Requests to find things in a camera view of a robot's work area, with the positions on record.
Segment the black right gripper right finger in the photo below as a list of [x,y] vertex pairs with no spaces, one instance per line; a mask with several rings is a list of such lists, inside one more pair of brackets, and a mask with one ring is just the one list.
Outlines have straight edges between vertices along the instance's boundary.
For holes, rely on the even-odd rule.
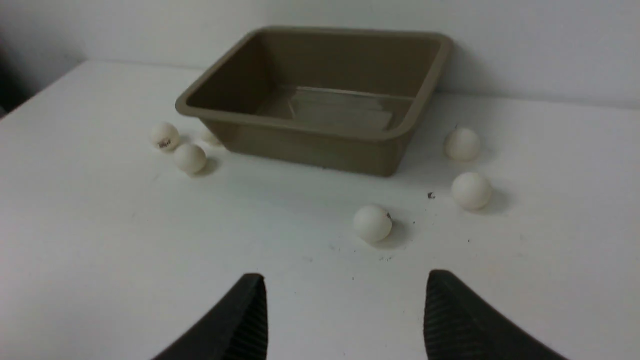
[[429,360],[564,360],[478,296],[453,272],[432,269],[423,341]]

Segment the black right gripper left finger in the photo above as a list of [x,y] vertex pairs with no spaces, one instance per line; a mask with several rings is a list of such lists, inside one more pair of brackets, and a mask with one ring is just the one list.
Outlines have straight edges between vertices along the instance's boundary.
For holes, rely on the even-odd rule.
[[156,360],[265,360],[269,346],[265,278],[245,273]]

